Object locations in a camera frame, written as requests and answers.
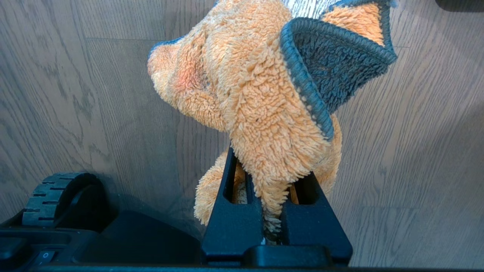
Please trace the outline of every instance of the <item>black rubber wheel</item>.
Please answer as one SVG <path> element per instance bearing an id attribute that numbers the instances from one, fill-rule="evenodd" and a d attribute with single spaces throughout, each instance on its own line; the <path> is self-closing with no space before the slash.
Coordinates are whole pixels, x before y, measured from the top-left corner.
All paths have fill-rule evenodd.
<path id="1" fill-rule="evenodd" d="M 77 193 L 91 184 L 100 183 L 89 173 L 57 173 L 45 178 L 25 206 L 22 225 L 53 227 Z"/>

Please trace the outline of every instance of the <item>fluffy orange fabric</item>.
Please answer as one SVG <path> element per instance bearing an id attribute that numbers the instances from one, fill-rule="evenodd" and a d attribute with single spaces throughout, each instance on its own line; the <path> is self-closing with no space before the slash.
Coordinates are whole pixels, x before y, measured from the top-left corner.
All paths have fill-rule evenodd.
<path id="1" fill-rule="evenodd" d="M 329 142 L 286 68 L 279 36 L 290 20 L 280 0 L 220 0 L 186 36 L 156 47 L 148 61 L 154 88 L 166 102 L 229 132 L 235 155 L 252 175 L 269 232 L 280 227 L 290 184 L 314 171 L 329 195 L 341 160 L 336 116 L 331 115 L 334 138 Z M 375 4 L 335 8 L 322 20 L 383 44 Z M 226 156 L 197 187 L 195 217 L 202 224 L 209 221 Z M 238 183 L 242 173 L 238 167 Z"/>

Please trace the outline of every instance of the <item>power switch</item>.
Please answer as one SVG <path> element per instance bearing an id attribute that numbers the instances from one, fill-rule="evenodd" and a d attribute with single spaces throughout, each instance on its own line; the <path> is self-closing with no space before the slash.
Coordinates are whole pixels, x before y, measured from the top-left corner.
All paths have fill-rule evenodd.
<path id="1" fill-rule="evenodd" d="M 54 258 L 55 253 L 55 251 L 41 251 L 35 259 L 33 265 L 38 266 L 49 263 L 50 261 L 52 261 L 52 258 Z"/>

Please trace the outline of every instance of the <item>orange mop pad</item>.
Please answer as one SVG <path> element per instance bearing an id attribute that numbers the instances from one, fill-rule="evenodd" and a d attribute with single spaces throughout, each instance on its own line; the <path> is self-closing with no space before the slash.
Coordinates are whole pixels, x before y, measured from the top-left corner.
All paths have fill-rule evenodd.
<path id="1" fill-rule="evenodd" d="M 277 233 L 292 182 L 313 171 L 325 195 L 341 160 L 334 112 L 396 60 L 386 0 L 342 1 L 320 20 L 279 0 L 220 0 L 187 35 L 157 43 L 148 73 L 163 100 L 228 132 L 252 175 L 267 233 Z M 195 217 L 210 219 L 227 154 L 200 179 Z"/>

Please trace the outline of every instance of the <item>wooden floor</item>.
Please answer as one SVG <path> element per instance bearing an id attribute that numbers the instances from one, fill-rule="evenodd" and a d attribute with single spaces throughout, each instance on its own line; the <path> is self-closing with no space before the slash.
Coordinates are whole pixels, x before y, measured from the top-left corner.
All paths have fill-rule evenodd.
<path id="1" fill-rule="evenodd" d="M 146 60 L 213 2 L 0 1 L 0 221 L 43 177 L 87 170 L 121 209 L 202 237 L 195 186 L 228 138 L 163 102 Z M 286 2 L 316 17 L 328 4 Z M 401 0 L 397 63 L 337 112 L 331 203 L 353 266 L 484 268 L 483 5 Z"/>

